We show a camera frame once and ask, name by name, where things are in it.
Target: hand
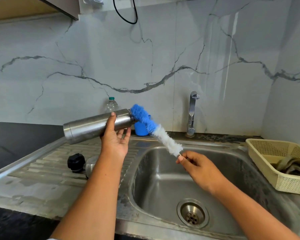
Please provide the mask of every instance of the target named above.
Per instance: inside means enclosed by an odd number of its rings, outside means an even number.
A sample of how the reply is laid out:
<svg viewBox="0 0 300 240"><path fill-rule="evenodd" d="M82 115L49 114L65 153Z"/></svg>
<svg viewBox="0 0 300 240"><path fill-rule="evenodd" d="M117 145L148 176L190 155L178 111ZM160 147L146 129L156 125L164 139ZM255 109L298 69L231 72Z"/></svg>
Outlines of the hand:
<svg viewBox="0 0 300 240"><path fill-rule="evenodd" d="M124 129L115 132L115 112L111 112L106 125L103 137L101 137L101 154L112 157L120 162L124 161L124 157L128 152L128 142L131 135L131 128L127 129L125 137L122 139Z"/></svg>
<svg viewBox="0 0 300 240"><path fill-rule="evenodd" d="M176 163L180 163L190 174L193 181L212 195L227 181L219 169L205 155L186 151L178 157Z"/></svg>

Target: stainless steel bottle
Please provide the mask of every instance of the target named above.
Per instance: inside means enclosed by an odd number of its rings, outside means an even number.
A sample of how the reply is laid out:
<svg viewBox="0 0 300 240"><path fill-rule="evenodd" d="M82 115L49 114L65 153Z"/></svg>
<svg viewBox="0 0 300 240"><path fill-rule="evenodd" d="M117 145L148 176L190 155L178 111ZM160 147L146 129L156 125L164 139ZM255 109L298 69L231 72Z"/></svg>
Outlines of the stainless steel bottle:
<svg viewBox="0 0 300 240"><path fill-rule="evenodd" d="M115 114L117 116L114 123L115 131L130 127L135 123L129 109L117 110ZM103 135L110 115L111 113L104 113L64 124L63 132L67 142L76 144Z"/></svg>

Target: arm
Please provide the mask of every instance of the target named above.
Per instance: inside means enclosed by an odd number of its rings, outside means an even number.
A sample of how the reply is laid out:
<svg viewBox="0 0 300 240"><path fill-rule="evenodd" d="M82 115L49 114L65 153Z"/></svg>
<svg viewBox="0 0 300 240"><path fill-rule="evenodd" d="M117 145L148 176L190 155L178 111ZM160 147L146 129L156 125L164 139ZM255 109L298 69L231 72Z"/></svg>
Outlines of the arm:
<svg viewBox="0 0 300 240"><path fill-rule="evenodd" d="M116 115L112 112L101 138L99 159L80 196L56 227L51 238L59 240L113 240L120 172L128 152L131 129L114 131Z"/></svg>
<svg viewBox="0 0 300 240"><path fill-rule="evenodd" d="M230 211L249 240L300 240L300 237L226 179L206 156L187 151L178 157L176 163L181 163L201 188L210 192Z"/></svg>

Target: beige basket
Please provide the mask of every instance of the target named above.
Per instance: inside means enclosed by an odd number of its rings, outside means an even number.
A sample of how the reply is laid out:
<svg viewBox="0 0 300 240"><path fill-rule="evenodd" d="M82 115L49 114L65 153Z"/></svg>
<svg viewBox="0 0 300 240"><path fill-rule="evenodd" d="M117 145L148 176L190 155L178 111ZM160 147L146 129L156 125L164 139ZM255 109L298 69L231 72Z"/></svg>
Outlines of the beige basket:
<svg viewBox="0 0 300 240"><path fill-rule="evenodd" d="M276 190L300 194L300 176L281 173L270 164L287 156L300 158L300 145L263 139L247 139L246 142L249 156Z"/></svg>

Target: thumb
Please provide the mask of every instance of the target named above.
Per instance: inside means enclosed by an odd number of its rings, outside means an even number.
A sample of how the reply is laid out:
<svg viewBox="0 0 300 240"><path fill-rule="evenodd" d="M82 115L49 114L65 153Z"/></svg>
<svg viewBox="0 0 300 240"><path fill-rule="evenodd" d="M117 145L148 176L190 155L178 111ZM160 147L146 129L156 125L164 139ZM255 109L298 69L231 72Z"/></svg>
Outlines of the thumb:
<svg viewBox="0 0 300 240"><path fill-rule="evenodd" d="M178 159L180 164L184 167L184 169L187 170L187 172L191 175L194 172L196 166L181 155L178 157Z"/></svg>
<svg viewBox="0 0 300 240"><path fill-rule="evenodd" d="M116 113L111 112L111 116L108 118L107 125L105 128L105 132L114 131L115 130L115 121L116 121Z"/></svg>

